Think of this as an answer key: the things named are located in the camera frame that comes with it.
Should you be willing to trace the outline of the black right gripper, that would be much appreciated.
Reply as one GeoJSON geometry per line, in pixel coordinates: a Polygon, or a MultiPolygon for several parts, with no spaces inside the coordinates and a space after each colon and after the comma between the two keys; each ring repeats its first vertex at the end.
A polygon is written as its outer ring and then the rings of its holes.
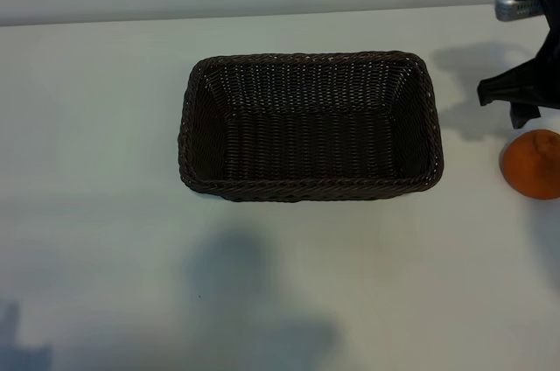
{"type": "Polygon", "coordinates": [[[477,93],[481,106],[510,102],[510,120],[515,130],[539,118],[538,107],[559,109],[559,32],[548,33],[535,60],[482,80],[477,93]]]}

